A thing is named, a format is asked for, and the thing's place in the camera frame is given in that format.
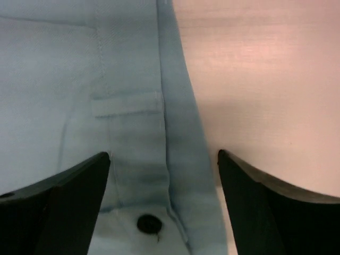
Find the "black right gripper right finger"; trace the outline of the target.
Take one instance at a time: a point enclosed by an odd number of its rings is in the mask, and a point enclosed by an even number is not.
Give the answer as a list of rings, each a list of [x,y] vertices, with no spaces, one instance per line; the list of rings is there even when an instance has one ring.
[[[218,152],[238,254],[339,254],[339,198],[265,173]]]

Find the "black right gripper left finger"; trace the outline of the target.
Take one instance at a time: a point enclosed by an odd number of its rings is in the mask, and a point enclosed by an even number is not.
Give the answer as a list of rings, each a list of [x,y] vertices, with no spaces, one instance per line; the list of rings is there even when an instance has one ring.
[[[110,167],[98,153],[1,195],[1,255],[87,254]]]

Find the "light blue trousers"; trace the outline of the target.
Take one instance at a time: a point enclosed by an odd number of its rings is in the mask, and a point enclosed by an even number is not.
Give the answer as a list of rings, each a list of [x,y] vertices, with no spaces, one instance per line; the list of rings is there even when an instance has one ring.
[[[227,254],[171,1],[1,1],[1,191],[98,152],[90,254]]]

